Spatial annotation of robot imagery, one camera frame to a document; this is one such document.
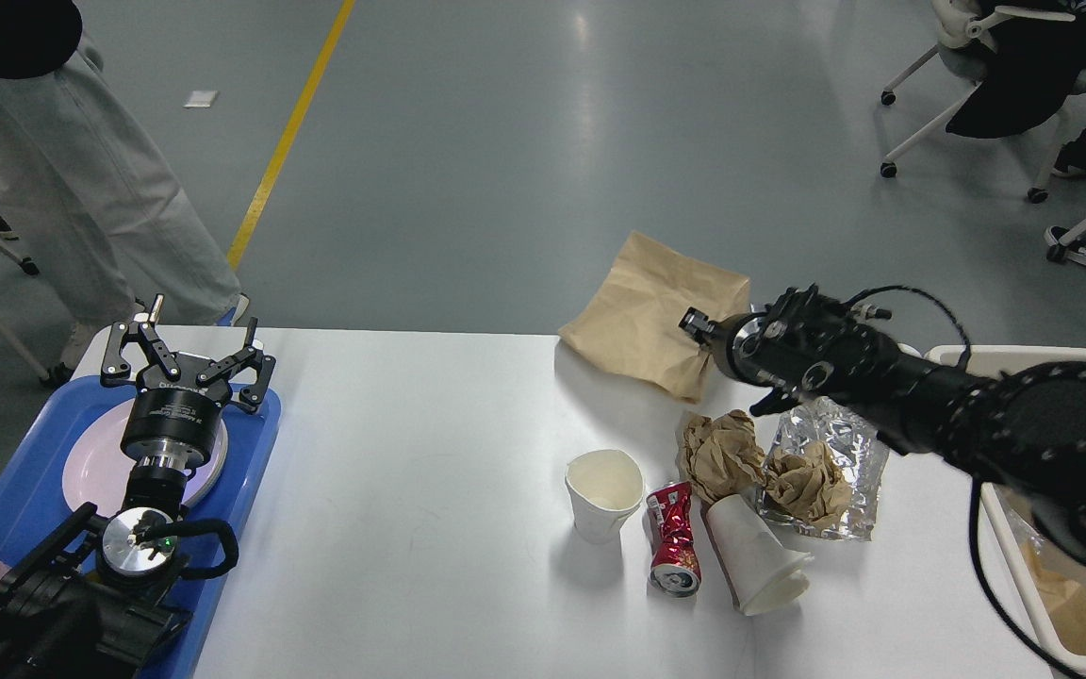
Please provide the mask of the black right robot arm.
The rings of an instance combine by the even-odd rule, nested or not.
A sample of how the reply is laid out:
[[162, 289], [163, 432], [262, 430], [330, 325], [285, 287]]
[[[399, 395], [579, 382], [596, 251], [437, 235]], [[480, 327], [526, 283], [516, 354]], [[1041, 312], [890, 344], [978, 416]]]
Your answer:
[[872, 326], [864, 290], [839, 301], [817, 287], [790, 288], [759, 312], [712, 320], [687, 309], [680, 328], [733, 381], [767, 389], [754, 416], [828, 397], [875, 426], [898, 453], [935, 453], [971, 477], [968, 549], [978, 588], [1010, 631], [1053, 670], [1075, 671], [1030, 639], [992, 591], [978, 550], [984, 483], [1028, 499], [1043, 535], [1086, 566], [1086, 361], [1045, 362], [996, 377], [902, 351]]

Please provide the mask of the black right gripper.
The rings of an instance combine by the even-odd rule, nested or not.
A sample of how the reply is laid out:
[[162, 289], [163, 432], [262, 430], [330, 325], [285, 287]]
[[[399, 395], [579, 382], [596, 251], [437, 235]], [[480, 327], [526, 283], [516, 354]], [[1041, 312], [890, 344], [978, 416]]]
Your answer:
[[763, 318], [765, 313], [745, 313], [712, 320], [700, 310], [691, 306], [678, 327], [698, 345], [708, 345], [716, 366], [732, 381], [772, 386], [770, 374], [746, 353], [746, 345], [750, 343], [750, 337], [760, 331]]

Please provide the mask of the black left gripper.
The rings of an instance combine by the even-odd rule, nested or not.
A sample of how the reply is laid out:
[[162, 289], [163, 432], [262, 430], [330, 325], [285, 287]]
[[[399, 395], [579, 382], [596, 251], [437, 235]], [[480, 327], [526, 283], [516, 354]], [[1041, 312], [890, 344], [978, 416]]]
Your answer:
[[[100, 366], [100, 386], [130, 386], [138, 392], [119, 448], [135, 463], [169, 458], [173, 468], [194, 470], [214, 453], [224, 406], [256, 414], [268, 394], [276, 359], [257, 339], [258, 318], [247, 323], [244, 343], [233, 354], [210, 359], [206, 366], [185, 374], [178, 356], [156, 331], [165, 296], [132, 317], [109, 327]], [[233, 378], [253, 374], [253, 383], [233, 389]]]

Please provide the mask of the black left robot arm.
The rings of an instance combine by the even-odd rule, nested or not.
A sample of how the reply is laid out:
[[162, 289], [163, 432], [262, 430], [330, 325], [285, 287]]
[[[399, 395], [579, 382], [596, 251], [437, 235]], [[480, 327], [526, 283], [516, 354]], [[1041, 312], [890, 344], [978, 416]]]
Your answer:
[[177, 584], [224, 577], [239, 562], [237, 519], [193, 519], [187, 485], [214, 460], [224, 414], [263, 411], [274, 356], [247, 323], [233, 354], [172, 351], [148, 312], [109, 330], [100, 383], [130, 387], [118, 451], [130, 461], [109, 515], [83, 503], [0, 580], [0, 678], [134, 678], [193, 613]]

